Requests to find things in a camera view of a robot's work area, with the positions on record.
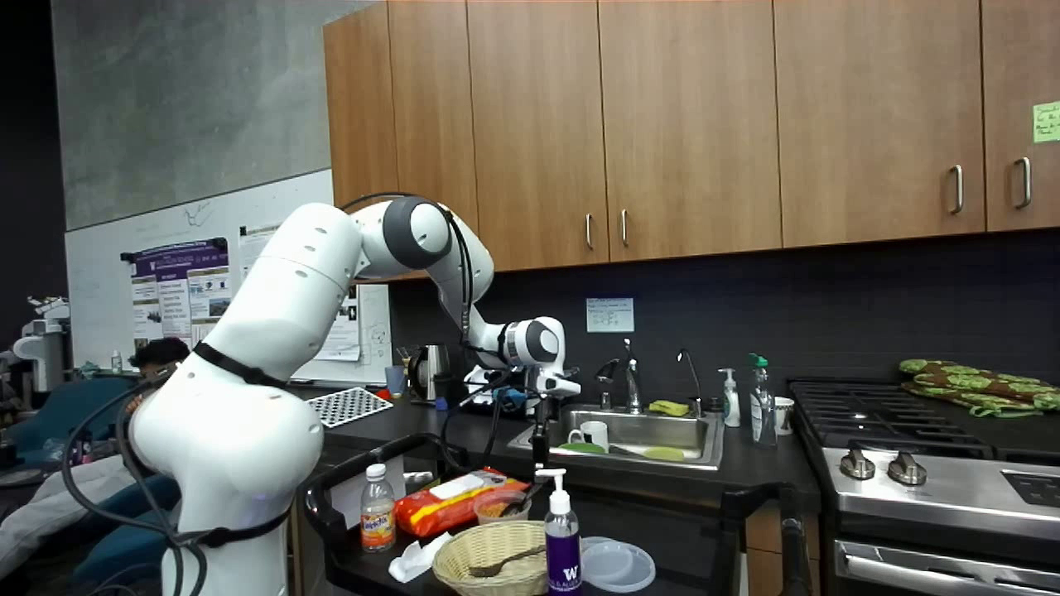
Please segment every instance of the dish rack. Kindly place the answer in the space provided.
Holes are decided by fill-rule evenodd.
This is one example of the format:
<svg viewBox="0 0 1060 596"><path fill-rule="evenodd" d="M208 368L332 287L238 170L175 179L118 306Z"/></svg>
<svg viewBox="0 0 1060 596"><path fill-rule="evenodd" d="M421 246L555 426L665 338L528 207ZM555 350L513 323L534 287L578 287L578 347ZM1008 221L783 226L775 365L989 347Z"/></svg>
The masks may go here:
<svg viewBox="0 0 1060 596"><path fill-rule="evenodd" d="M350 422L392 411L393 404L372 395L367 387L342 387L307 401L324 426L344 426Z"/></svg>

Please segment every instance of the door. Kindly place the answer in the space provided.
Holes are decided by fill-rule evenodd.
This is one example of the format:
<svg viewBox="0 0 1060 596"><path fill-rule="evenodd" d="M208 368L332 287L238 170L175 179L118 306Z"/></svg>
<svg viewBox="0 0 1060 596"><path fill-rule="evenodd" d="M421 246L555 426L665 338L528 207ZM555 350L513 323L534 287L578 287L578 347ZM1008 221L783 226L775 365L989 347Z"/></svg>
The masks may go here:
<svg viewBox="0 0 1060 596"><path fill-rule="evenodd" d="M468 0L468 26L497 267L607 263L595 3Z"/></svg>
<svg viewBox="0 0 1060 596"><path fill-rule="evenodd" d="M465 0L392 0L399 186L478 228Z"/></svg>
<svg viewBox="0 0 1060 596"><path fill-rule="evenodd" d="M984 0L989 226L1060 226L1060 3Z"/></svg>
<svg viewBox="0 0 1060 596"><path fill-rule="evenodd" d="M611 260L779 246L773 0L602 0Z"/></svg>
<svg viewBox="0 0 1060 596"><path fill-rule="evenodd" d="M783 0L786 246L984 232L979 0Z"/></svg>
<svg viewBox="0 0 1060 596"><path fill-rule="evenodd" d="M336 207L399 189L388 3L324 26Z"/></svg>

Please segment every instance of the food package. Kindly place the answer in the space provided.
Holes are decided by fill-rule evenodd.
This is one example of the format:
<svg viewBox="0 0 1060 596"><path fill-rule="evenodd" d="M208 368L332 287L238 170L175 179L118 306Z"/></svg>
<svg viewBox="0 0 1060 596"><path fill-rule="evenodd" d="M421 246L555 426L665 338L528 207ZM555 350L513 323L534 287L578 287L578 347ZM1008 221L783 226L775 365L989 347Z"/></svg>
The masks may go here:
<svg viewBox="0 0 1060 596"><path fill-rule="evenodd" d="M473 503L503 494L528 494L524 482L501 469L470 469L439 486L424 486L393 503L399 527L419 539L473 524Z"/></svg>

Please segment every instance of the purple bottle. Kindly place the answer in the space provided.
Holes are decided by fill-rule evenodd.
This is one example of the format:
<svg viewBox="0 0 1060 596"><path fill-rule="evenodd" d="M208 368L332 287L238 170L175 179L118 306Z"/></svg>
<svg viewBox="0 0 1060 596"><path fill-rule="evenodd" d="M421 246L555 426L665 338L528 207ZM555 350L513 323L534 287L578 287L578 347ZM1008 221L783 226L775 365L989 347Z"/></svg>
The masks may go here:
<svg viewBox="0 0 1060 596"><path fill-rule="evenodd" d="M580 527L569 509L569 494L565 489L566 469L538 466L538 476L555 476L558 489L551 494L551 514L542 519L547 567L551 567L551 593L578 593L584 585L584 552L580 552Z"/></svg>

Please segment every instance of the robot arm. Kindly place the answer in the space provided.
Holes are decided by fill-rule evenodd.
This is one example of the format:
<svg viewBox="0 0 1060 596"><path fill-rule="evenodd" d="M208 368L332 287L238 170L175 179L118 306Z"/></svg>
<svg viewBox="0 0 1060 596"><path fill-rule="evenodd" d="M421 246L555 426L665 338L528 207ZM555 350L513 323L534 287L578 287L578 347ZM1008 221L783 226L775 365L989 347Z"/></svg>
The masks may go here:
<svg viewBox="0 0 1060 596"><path fill-rule="evenodd" d="M427 271L484 368L528 368L538 395L578 395L565 377L566 338L558 317L491 324L478 303L495 283L495 260L462 214L392 199L344 214L332 207L297 208L264 246L208 347L287 382L323 347L342 296L356 283Z"/></svg>
<svg viewBox="0 0 1060 596"><path fill-rule="evenodd" d="M393 199L356 213L356 226L367 256L356 283L388 283L424 267L439 285L442 307L453 317L484 368L528 368L539 399L580 395L565 377L566 334L558 317L484 323L478 303L495 283L495 260L462 214L434 203Z"/></svg>
<svg viewBox="0 0 1060 596"><path fill-rule="evenodd" d="M430 275L445 313L487 368L524 365L538 395L580 390L565 382L566 338L558 317L481 317L473 306L495 283L495 263L453 213L421 199L356 214L302 207L261 249L223 323L128 416L138 465L183 489L175 530L238 538L206 549L206 593L282 593L282 519L324 445L317 415L282 386L323 350L350 283L403 271Z"/></svg>

